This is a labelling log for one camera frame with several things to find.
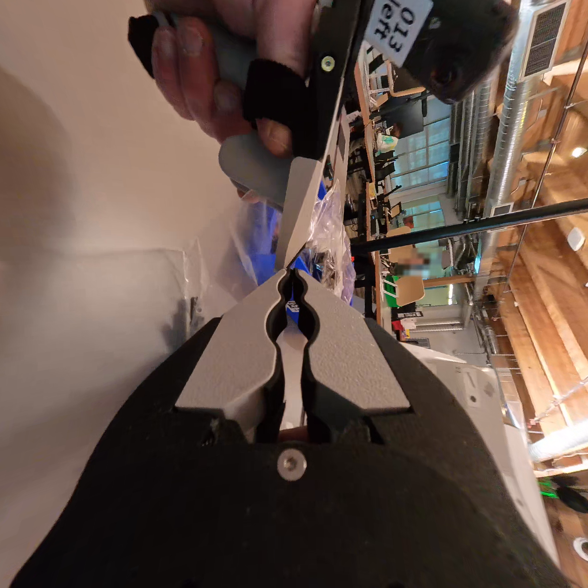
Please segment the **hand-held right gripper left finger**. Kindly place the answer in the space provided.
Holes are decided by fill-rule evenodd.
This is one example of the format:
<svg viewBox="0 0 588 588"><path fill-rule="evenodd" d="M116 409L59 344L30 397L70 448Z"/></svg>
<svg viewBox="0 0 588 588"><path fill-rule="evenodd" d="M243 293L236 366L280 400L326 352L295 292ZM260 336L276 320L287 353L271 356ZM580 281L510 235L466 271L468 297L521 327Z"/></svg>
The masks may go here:
<svg viewBox="0 0 588 588"><path fill-rule="evenodd" d="M288 324L290 271L282 269L221 317L175 407L237 422L275 442L285 410L277 339Z"/></svg>

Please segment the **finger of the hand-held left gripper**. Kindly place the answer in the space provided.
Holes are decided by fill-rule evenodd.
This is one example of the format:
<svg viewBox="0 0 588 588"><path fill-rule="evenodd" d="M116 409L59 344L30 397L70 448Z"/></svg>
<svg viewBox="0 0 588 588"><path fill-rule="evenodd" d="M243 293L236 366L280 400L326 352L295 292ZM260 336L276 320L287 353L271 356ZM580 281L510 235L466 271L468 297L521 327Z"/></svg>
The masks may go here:
<svg viewBox="0 0 588 588"><path fill-rule="evenodd" d="M308 241L322 171L322 163L318 160L296 157L292 161L276 246L275 270L287 269Z"/></svg>

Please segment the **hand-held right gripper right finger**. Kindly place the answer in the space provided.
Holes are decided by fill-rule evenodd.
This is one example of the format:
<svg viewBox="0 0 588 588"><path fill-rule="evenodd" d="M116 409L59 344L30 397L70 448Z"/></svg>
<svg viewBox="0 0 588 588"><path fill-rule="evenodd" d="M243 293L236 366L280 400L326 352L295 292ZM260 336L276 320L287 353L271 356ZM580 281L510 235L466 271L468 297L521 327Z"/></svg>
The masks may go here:
<svg viewBox="0 0 588 588"><path fill-rule="evenodd" d="M306 338L300 377L309 440L332 443L349 429L411 406L371 331L378 325L308 274L292 271L298 328Z"/></svg>

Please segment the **clear plastic bag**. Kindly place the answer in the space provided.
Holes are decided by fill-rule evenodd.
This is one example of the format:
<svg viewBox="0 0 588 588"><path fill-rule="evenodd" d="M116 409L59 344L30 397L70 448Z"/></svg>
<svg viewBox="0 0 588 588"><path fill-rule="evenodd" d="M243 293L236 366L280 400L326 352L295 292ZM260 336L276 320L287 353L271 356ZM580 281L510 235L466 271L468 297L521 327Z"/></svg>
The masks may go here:
<svg viewBox="0 0 588 588"><path fill-rule="evenodd" d="M281 220L266 203L238 201L197 233L183 257L188 335L275 275Z"/></svg>

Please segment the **person's left hand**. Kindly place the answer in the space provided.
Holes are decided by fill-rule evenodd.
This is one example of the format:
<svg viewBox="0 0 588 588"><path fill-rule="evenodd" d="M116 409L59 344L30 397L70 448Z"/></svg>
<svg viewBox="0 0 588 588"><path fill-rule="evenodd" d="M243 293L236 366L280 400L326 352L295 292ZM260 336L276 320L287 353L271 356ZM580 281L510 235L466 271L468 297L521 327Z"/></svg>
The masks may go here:
<svg viewBox="0 0 588 588"><path fill-rule="evenodd" d="M152 1L151 11L179 16L157 30L153 74L174 110L218 142L248 134L241 92L221 79L207 22L256 41L258 55L305 73L316 1Z"/></svg>

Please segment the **pale wooden chair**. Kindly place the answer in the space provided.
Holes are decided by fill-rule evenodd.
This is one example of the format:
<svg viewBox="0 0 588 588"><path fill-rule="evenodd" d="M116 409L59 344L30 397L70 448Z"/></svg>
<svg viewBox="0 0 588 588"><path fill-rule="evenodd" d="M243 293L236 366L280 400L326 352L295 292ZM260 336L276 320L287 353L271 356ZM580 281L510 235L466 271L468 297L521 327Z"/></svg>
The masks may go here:
<svg viewBox="0 0 588 588"><path fill-rule="evenodd" d="M393 294L397 307L416 303L425 296L424 280L420 276L395 276Z"/></svg>

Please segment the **black metal pole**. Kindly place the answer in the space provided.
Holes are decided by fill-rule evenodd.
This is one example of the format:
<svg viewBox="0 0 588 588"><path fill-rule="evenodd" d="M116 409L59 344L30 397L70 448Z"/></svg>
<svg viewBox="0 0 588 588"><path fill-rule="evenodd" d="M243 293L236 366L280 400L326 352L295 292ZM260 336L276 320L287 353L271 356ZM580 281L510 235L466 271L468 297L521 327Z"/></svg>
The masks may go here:
<svg viewBox="0 0 588 588"><path fill-rule="evenodd" d="M418 232L408 232L382 239L369 240L350 246L350 254L355 257L395 249L430 241L449 239L475 233L498 231L515 226L525 226L587 213L587 199L567 201L511 212L495 217L485 217L471 222L451 224Z"/></svg>

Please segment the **silver ventilation duct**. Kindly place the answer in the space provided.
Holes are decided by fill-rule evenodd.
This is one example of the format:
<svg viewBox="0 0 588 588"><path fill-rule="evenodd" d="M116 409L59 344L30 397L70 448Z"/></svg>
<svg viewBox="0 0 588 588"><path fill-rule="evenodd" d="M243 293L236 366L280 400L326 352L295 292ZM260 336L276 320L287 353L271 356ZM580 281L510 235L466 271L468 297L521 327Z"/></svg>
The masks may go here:
<svg viewBox="0 0 588 588"><path fill-rule="evenodd" d="M511 210L512 184L522 157L525 127L540 77L551 70L563 34L569 1L520 1L490 166L483 219Z"/></svg>

